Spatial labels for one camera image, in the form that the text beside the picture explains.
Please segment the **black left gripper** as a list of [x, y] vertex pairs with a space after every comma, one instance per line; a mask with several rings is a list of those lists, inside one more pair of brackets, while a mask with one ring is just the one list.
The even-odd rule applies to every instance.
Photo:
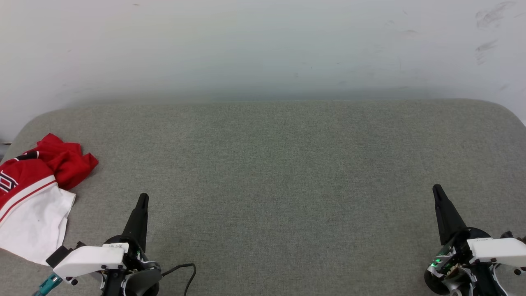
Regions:
[[141, 193], [122, 235], [113, 236], [105, 241], [105, 247], [116, 247], [124, 250], [122, 269], [128, 273], [150, 269], [160, 271], [160, 265], [156, 261], [149, 260], [145, 253], [149, 200], [148, 194]]

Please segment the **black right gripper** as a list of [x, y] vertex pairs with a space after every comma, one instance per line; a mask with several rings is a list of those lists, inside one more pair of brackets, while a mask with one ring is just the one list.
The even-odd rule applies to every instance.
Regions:
[[469, 239], [490, 238], [489, 234], [467, 228], [440, 184], [434, 184], [432, 191], [442, 248], [425, 271], [424, 282], [442, 296], [492, 296], [492, 264], [471, 263], [472, 252], [467, 244]]

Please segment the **red and white basketball jersey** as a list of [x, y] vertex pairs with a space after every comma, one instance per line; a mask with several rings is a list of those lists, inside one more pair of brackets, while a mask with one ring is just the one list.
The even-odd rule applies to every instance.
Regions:
[[63, 244], [76, 199], [71, 190], [97, 165], [79, 143], [54, 134], [0, 165], [0, 249], [46, 265]]

